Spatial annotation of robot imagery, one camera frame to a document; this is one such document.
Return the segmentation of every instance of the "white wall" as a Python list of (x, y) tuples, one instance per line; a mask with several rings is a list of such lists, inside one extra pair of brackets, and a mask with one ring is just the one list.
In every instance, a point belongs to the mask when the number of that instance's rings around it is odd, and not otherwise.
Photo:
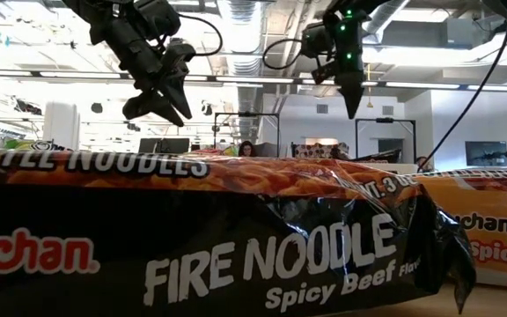
[[(474, 92), (430, 91), (405, 105), (405, 115), (416, 120), (418, 156), (427, 156), (453, 125)], [(439, 171), (467, 168), (466, 141), (507, 143), (507, 92), (482, 92), (467, 115), (434, 156)]]
[[(356, 118), (384, 117), (382, 106), (394, 106), (393, 118), (404, 119), (404, 104), (395, 97), (372, 97), (374, 107), (367, 107), (368, 102), (369, 99), (363, 97)], [(264, 95), (264, 112), (271, 112), (274, 103), (275, 95)], [(327, 104), (328, 114), (316, 114), (317, 104)], [(261, 120), (259, 141), (274, 143), (276, 129), (268, 120)], [(399, 123), (360, 122), (359, 129), (359, 156), (377, 153), (379, 138), (402, 138), (405, 148), (406, 144), (410, 144), (411, 149), (412, 136)], [(355, 157), (355, 121), (348, 118), (342, 97), (317, 99), (296, 94), (288, 96), (281, 112), (281, 142), (287, 145), (291, 142), (304, 144), (307, 137), (336, 138), (345, 142), (349, 146), (349, 155)]]

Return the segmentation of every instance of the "instant noodle package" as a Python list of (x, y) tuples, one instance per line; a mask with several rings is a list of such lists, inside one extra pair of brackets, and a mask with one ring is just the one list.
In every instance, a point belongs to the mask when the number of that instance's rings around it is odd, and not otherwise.
[(316, 316), (434, 295), (448, 276), (461, 310), (467, 236), (409, 176), (0, 151), (0, 316)]

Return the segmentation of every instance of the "noodle package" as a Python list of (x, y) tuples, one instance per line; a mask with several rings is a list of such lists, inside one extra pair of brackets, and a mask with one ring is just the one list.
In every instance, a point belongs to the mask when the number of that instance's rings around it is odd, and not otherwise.
[(315, 316), (475, 282), (412, 177), (332, 159), (0, 151), (0, 317)]

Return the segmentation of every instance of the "nissin noodle package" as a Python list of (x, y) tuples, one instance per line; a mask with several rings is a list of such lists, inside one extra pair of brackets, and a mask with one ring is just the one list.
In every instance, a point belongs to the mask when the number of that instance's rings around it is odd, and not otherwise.
[(316, 316), (434, 295), (447, 276), (461, 310), (467, 236), (411, 177), (0, 151), (0, 317)]

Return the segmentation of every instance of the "ceiling duct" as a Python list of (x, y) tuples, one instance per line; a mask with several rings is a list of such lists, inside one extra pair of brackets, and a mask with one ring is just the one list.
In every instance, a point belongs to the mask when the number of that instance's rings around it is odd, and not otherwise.
[(371, 21), (363, 23), (363, 29), (369, 36), (364, 38), (366, 44), (380, 44), (383, 31), (393, 21), (394, 15), (410, 2), (410, 0), (391, 0), (381, 4), (370, 15)]
[[(264, 4), (252, 0), (218, 0), (218, 9), (224, 22), (227, 36), (224, 45), (232, 53), (242, 54), (227, 56), (228, 71), (231, 76), (259, 76), (261, 59), (261, 29)], [(254, 105), (257, 88), (239, 87), (238, 103), (240, 112), (258, 112)], [(252, 138), (250, 127), (240, 124), (241, 138)]]

